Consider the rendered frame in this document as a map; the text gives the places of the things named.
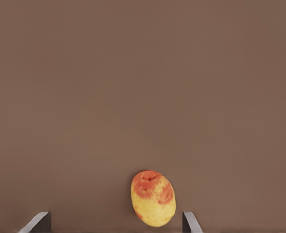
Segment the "yellow potato with red patches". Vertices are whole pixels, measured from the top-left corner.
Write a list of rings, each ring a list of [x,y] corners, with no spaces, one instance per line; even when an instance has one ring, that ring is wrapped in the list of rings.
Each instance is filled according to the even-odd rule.
[[[131,201],[137,217],[152,227],[166,225],[177,207],[171,183],[153,170],[140,171],[133,177]]]

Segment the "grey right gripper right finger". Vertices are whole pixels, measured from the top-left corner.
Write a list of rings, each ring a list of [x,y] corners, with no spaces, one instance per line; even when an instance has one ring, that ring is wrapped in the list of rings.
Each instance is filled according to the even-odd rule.
[[[182,233],[203,233],[197,218],[191,211],[182,213]]]

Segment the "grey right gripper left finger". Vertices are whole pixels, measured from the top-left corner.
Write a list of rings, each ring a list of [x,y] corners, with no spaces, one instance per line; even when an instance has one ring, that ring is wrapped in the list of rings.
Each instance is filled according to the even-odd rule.
[[[51,212],[39,212],[18,233],[51,233]]]

